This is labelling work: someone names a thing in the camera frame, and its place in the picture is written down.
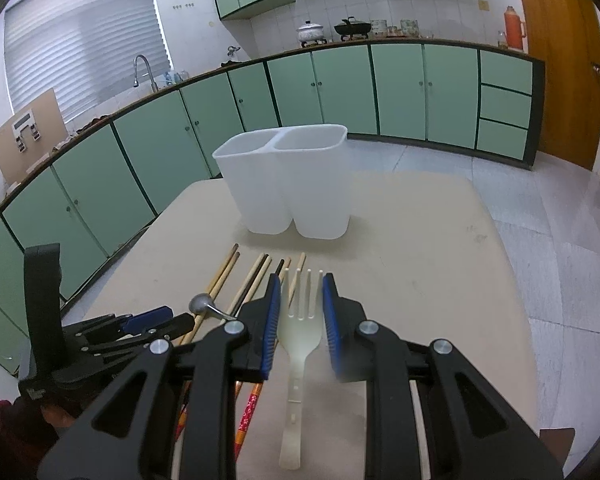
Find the left hand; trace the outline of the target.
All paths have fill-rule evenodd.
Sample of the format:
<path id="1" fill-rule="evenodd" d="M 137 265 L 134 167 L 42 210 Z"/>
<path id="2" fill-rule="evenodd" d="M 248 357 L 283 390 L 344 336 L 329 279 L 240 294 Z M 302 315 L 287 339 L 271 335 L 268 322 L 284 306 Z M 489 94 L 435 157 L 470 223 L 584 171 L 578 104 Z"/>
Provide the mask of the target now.
<path id="1" fill-rule="evenodd" d="M 45 404 L 41 406 L 41 413 L 45 421 L 57 430 L 71 427 L 76 419 L 64 410 L 61 406 L 55 404 Z"/>

